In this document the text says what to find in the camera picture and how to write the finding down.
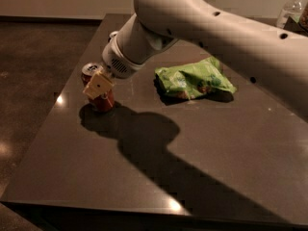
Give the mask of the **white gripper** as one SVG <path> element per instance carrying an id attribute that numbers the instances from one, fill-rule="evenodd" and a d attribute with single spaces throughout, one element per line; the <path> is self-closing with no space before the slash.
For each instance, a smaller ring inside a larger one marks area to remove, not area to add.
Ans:
<path id="1" fill-rule="evenodd" d="M 120 51 L 117 45 L 117 36 L 109 40 L 102 52 L 102 60 L 107 68 L 116 78 L 127 79 L 143 68 L 142 64 L 135 64 L 128 60 Z M 108 78 L 103 72 L 98 71 L 93 74 L 90 81 L 83 90 L 90 99 L 108 92 L 114 87 L 114 82 Z"/>

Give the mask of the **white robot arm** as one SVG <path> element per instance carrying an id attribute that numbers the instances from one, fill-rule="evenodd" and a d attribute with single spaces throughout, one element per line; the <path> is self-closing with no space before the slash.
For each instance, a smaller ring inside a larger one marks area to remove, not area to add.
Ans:
<path id="1" fill-rule="evenodd" d="M 205 50 L 308 118 L 308 38 L 232 13 L 204 0 L 134 0 L 134 14 L 102 53 L 105 73 L 94 74 L 84 94 L 94 99 L 126 79 L 178 39 Z"/>

